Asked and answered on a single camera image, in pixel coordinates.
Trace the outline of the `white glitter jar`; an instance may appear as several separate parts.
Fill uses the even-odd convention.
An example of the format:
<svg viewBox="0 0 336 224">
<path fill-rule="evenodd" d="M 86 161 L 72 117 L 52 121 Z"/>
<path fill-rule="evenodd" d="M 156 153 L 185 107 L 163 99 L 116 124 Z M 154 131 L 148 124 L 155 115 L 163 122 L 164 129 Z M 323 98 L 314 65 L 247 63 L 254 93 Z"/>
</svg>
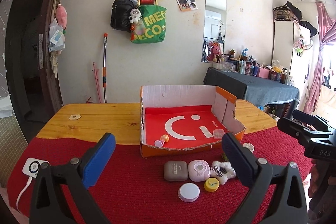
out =
<svg viewBox="0 0 336 224">
<path fill-rule="evenodd" d="M 252 145 L 251 143 L 248 143 L 248 142 L 244 143 L 243 147 L 249 149 L 251 153 L 253 153 L 254 150 L 255 150 L 254 145 Z"/>
</svg>

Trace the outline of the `white fluffy star plush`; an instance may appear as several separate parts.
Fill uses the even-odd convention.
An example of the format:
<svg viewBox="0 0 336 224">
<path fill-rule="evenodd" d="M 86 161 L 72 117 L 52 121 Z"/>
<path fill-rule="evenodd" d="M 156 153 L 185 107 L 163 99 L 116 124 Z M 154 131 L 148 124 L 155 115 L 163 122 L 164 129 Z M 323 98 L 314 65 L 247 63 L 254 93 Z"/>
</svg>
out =
<svg viewBox="0 0 336 224">
<path fill-rule="evenodd" d="M 229 161 L 213 161 L 210 167 L 210 177 L 216 178 L 221 185 L 236 177 L 236 172 Z"/>
</svg>

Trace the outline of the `green knitted yarn toy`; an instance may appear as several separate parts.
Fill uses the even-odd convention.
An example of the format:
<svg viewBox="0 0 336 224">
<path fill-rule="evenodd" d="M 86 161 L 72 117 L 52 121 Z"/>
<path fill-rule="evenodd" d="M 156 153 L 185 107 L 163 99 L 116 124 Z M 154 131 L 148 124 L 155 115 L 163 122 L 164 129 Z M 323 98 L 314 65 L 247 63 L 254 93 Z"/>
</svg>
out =
<svg viewBox="0 0 336 224">
<path fill-rule="evenodd" d="M 223 161 L 229 161 L 227 155 L 225 153 L 222 153 L 222 159 Z"/>
</svg>

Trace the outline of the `yellow bottle cap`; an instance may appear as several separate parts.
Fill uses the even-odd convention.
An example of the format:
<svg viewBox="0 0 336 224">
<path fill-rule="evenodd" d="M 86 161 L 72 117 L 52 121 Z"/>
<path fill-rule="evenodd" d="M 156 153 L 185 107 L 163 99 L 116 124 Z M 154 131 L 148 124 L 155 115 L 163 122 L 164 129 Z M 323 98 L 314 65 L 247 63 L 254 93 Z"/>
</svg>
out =
<svg viewBox="0 0 336 224">
<path fill-rule="evenodd" d="M 214 177 L 210 177 L 207 180 L 205 180 L 204 183 L 204 189 L 207 192 L 216 192 L 218 188 L 221 186 L 219 180 Z"/>
</svg>

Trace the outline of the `small clear plastic box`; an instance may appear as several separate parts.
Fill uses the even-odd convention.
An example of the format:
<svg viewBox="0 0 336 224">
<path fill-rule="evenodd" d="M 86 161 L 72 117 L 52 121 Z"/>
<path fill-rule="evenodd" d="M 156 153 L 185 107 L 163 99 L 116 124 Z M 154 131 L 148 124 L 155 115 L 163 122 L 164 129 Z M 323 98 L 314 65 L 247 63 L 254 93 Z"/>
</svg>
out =
<svg viewBox="0 0 336 224">
<path fill-rule="evenodd" d="M 216 139 L 216 140 L 221 140 L 223 135 L 225 134 L 226 132 L 224 131 L 224 129 L 215 129 L 213 131 L 213 138 Z"/>
</svg>

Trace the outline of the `pink round compact case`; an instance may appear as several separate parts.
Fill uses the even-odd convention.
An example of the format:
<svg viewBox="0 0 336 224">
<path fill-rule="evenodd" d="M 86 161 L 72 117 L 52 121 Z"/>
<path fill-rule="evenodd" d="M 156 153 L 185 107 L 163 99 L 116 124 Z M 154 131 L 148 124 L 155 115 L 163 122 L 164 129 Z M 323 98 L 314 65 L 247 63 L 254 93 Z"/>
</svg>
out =
<svg viewBox="0 0 336 224">
<path fill-rule="evenodd" d="M 209 164 L 204 160 L 193 160 L 188 164 L 189 178 L 194 182 L 206 181 L 210 178 Z"/>
</svg>

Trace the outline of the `grey eye shadow case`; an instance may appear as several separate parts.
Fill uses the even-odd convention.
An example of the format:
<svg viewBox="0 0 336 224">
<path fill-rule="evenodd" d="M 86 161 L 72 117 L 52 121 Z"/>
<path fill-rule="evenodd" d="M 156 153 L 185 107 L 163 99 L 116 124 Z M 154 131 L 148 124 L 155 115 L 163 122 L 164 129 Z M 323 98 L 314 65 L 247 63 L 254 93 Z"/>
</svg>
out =
<svg viewBox="0 0 336 224">
<path fill-rule="evenodd" d="M 166 181 L 186 181 L 189 178 L 188 166 L 185 161 L 167 161 L 163 176 Z"/>
</svg>

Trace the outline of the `blonde girl pink dress figurine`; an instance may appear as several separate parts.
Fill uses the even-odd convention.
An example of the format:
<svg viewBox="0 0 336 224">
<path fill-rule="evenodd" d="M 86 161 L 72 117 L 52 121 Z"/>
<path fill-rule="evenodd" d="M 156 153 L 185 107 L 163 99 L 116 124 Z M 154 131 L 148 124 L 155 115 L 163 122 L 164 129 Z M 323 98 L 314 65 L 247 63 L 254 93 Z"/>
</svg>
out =
<svg viewBox="0 0 336 224">
<path fill-rule="evenodd" d="M 165 143 L 167 143 L 169 141 L 169 135 L 167 134 L 163 134 L 158 140 L 154 141 L 154 145 L 158 148 L 162 148 Z"/>
</svg>

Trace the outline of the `white charger pad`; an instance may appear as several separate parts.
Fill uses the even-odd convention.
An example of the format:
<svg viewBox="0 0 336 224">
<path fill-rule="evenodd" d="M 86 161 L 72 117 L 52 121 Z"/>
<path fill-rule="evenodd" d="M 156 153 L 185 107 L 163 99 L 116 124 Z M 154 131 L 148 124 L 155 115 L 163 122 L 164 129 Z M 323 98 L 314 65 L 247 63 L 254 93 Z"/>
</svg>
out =
<svg viewBox="0 0 336 224">
<path fill-rule="evenodd" d="M 22 168 L 22 173 L 25 174 L 26 176 L 32 177 L 33 179 L 37 178 L 38 172 L 41 168 L 41 165 L 47 162 L 45 160 L 39 160 L 39 159 L 35 159 L 32 157 L 29 157 L 23 168 Z"/>
</svg>

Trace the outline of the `dark cloth covered side table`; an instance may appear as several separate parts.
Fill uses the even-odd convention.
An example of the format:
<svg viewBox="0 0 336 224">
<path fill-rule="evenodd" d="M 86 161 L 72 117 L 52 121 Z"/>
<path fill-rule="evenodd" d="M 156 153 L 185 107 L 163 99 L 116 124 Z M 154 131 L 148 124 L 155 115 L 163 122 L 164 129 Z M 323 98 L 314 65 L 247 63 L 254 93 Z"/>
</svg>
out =
<svg viewBox="0 0 336 224">
<path fill-rule="evenodd" d="M 292 117 L 299 103 L 299 89 L 269 79 L 224 72 L 209 68 L 203 80 L 205 85 L 219 86 L 240 100 L 246 100 L 256 107 L 288 104 L 284 116 Z"/>
</svg>

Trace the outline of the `white orange cardboard box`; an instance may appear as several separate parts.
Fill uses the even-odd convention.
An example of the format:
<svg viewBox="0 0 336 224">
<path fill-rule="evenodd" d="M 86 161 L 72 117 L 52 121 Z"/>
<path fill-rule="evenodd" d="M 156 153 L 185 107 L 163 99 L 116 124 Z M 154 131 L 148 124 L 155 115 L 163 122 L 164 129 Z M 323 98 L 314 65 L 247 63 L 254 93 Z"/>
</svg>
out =
<svg viewBox="0 0 336 224">
<path fill-rule="evenodd" d="M 232 133 L 238 141 L 242 141 L 245 126 L 235 118 L 237 98 L 230 92 L 209 85 L 154 85 L 141 87 L 141 137 L 140 151 L 142 157 L 172 156 L 218 148 L 221 140 L 195 148 L 170 149 L 158 148 L 145 143 L 144 117 L 147 107 L 182 107 L 210 105 L 218 120 Z"/>
</svg>

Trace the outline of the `pink hanger stick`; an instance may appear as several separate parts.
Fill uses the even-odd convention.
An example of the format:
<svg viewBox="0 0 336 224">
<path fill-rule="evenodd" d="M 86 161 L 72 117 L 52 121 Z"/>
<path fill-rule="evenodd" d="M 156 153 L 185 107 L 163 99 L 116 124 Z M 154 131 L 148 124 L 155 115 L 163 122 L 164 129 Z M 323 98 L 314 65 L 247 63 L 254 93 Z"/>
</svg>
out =
<svg viewBox="0 0 336 224">
<path fill-rule="evenodd" d="M 93 62 L 93 72 L 94 72 L 94 80 L 95 80 L 95 85 L 96 85 L 96 92 L 97 92 L 97 97 L 99 103 L 102 103 L 102 96 L 101 96 L 101 89 L 100 89 L 100 82 L 99 82 L 99 69 L 96 68 L 96 63 Z"/>
</svg>

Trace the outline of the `pink rabbit plush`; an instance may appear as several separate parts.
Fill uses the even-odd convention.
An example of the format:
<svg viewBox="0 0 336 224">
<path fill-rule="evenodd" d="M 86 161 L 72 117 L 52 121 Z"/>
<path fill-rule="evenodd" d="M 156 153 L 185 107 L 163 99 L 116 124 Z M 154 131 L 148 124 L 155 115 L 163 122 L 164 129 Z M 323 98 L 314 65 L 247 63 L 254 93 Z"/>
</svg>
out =
<svg viewBox="0 0 336 224">
<path fill-rule="evenodd" d="M 210 53 L 207 56 L 207 61 L 213 63 L 219 63 L 222 59 L 221 44 L 218 42 L 210 42 L 209 44 Z"/>
</svg>

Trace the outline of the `plastic bag on door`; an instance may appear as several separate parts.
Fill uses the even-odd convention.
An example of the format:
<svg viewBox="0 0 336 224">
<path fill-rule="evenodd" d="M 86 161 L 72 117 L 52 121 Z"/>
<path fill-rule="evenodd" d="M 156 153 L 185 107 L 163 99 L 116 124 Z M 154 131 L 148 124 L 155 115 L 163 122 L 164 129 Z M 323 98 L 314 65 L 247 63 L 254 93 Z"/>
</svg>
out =
<svg viewBox="0 0 336 224">
<path fill-rule="evenodd" d="M 57 20 L 54 18 L 50 24 L 49 30 L 49 52 L 61 51 L 65 48 L 64 30 Z"/>
</svg>

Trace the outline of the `green tote bag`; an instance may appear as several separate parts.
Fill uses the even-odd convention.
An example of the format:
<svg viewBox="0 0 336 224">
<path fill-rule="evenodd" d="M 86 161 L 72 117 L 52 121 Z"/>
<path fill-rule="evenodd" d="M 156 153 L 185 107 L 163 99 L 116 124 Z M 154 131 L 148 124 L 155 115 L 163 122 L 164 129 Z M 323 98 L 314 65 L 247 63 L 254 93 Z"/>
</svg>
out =
<svg viewBox="0 0 336 224">
<path fill-rule="evenodd" d="M 160 43 L 166 34 L 166 8 L 159 5 L 140 5 L 141 18 L 131 26 L 131 42 L 135 44 Z"/>
</svg>

